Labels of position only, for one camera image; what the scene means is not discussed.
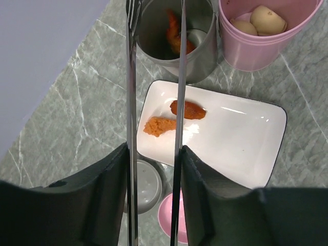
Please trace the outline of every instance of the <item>marble countertop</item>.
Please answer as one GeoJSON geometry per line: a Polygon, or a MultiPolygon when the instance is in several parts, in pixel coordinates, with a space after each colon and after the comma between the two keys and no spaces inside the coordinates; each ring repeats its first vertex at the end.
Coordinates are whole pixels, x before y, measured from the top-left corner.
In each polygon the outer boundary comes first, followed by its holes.
{"type": "MultiPolygon", "coordinates": [[[[0,178],[46,186],[105,157],[126,141],[125,2],[111,0],[1,162],[0,178]]],[[[277,60],[258,72],[216,70],[194,86],[282,106],[288,124],[270,186],[328,186],[328,7],[277,60]]],[[[137,52],[137,111],[156,79],[176,81],[137,52]]],[[[166,167],[168,180],[172,168],[166,167]]],[[[139,216],[140,245],[169,245],[157,205],[139,216]]],[[[126,216],[119,245],[126,245],[126,216]]]]}

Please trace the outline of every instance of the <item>round lid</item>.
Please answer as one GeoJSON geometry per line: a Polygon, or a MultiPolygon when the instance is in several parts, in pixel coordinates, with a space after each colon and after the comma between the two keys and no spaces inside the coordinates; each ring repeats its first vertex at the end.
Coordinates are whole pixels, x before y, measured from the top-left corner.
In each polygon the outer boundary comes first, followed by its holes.
{"type": "MultiPolygon", "coordinates": [[[[160,199],[162,182],[157,170],[144,160],[137,160],[138,214],[151,210],[160,199]]],[[[127,211],[127,197],[124,211],[127,211]]]]}

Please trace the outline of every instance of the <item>tongs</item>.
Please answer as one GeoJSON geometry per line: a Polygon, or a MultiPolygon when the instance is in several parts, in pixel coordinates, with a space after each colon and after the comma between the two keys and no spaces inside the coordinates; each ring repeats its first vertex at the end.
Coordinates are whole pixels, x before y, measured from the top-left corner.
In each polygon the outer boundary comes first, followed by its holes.
{"type": "MultiPolygon", "coordinates": [[[[181,47],[178,83],[177,124],[174,151],[174,177],[172,201],[171,246],[177,245],[179,201],[181,189],[181,159],[183,118],[185,114],[185,91],[187,73],[187,30],[185,0],[182,5],[181,47]]],[[[127,0],[127,143],[130,152],[128,168],[128,245],[138,245],[138,212],[137,212],[137,146],[136,146],[136,37],[141,19],[141,1],[127,0]]]]}

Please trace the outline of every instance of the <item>gray pot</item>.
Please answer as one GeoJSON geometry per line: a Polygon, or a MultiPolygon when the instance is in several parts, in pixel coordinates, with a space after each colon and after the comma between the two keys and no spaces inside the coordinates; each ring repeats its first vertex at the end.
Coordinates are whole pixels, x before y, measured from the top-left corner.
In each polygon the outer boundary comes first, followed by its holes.
{"type": "MultiPolygon", "coordinates": [[[[180,0],[144,0],[137,44],[155,64],[179,76],[179,57],[166,40],[169,20],[166,9],[181,16],[180,0]]],[[[208,0],[186,1],[187,32],[196,49],[187,55],[187,84],[209,76],[217,63],[216,16],[208,0]]]]}

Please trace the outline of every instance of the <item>fried chicken piece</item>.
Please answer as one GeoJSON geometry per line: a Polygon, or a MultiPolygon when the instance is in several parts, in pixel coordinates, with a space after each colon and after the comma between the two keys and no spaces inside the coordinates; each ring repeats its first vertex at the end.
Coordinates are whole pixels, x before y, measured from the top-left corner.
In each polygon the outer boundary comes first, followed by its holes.
{"type": "Polygon", "coordinates": [[[163,117],[151,117],[145,124],[144,132],[155,137],[159,137],[161,134],[167,131],[175,130],[176,120],[167,119],[163,117]]]}
{"type": "MultiPolygon", "coordinates": [[[[171,105],[171,112],[177,115],[178,100],[174,100],[171,105]]],[[[193,102],[185,101],[184,102],[184,118],[185,119],[203,119],[206,115],[206,110],[202,107],[194,104],[193,102]]]]}
{"type": "MultiPolygon", "coordinates": [[[[179,34],[180,27],[178,19],[172,9],[168,9],[167,14],[169,17],[169,28],[166,31],[166,39],[168,40],[173,53],[179,55],[181,46],[181,36],[179,34]]],[[[193,45],[193,43],[187,40],[187,54],[192,52],[195,48],[196,47],[193,45]]]]}

